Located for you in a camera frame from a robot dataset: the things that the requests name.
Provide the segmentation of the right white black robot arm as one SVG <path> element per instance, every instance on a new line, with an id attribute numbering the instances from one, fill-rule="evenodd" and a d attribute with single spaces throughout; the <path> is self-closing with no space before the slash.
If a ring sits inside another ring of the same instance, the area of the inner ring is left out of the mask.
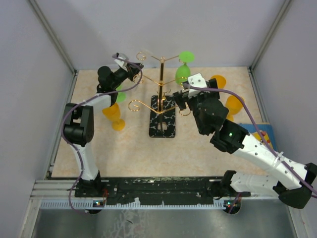
<path id="1" fill-rule="evenodd" d="M 201 135 L 212 135 L 211 144 L 221 152 L 241 157 L 267 172 L 266 176 L 226 171 L 221 181 L 223 195 L 260 195 L 277 197 L 284 204 L 303 209 L 317 193 L 312 183 L 317 166 L 292 161 L 276 152 L 263 138 L 258 140 L 245 128 L 226 117 L 229 113 L 220 101 L 214 79 L 193 76 L 184 89 L 173 93 L 180 110 L 190 109 Z"/>

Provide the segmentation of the green plastic wine glass front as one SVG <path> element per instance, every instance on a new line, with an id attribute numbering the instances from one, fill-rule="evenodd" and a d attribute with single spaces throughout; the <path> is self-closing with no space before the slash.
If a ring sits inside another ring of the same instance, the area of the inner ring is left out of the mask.
<path id="1" fill-rule="evenodd" d="M 188 63 L 195 60 L 195 55 L 190 51 L 183 51 L 179 55 L 179 61 L 182 65 L 177 69 L 175 73 L 175 82 L 181 85 L 183 82 L 187 81 L 188 77 L 191 75 L 191 70 Z"/>

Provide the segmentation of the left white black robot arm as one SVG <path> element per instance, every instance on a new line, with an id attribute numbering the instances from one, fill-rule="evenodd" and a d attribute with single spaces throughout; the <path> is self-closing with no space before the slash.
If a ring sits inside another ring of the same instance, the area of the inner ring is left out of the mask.
<path id="1" fill-rule="evenodd" d="M 99 182 L 100 172 L 97 168 L 91 147 L 94 137 L 94 112 L 100 112 L 114 106 L 118 93 L 117 88 L 126 80 L 142 75 L 143 64 L 119 60 L 119 69 L 113 72 L 109 67 L 98 69 L 97 93 L 82 103 L 68 103 L 64 108 L 61 126 L 61 137 L 71 147 L 79 170 L 78 183 L 86 183 L 85 190 L 91 196 L 99 196 L 103 184 Z"/>

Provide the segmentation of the clear wine glass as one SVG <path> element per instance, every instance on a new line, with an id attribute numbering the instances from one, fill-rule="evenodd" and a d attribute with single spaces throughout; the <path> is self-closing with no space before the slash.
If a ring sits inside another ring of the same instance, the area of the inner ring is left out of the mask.
<path id="1" fill-rule="evenodd" d="M 153 57 L 153 53 L 149 50 L 146 49 L 141 49 L 137 54 L 136 54 L 136 58 L 139 61 L 144 61 L 147 58 Z"/>

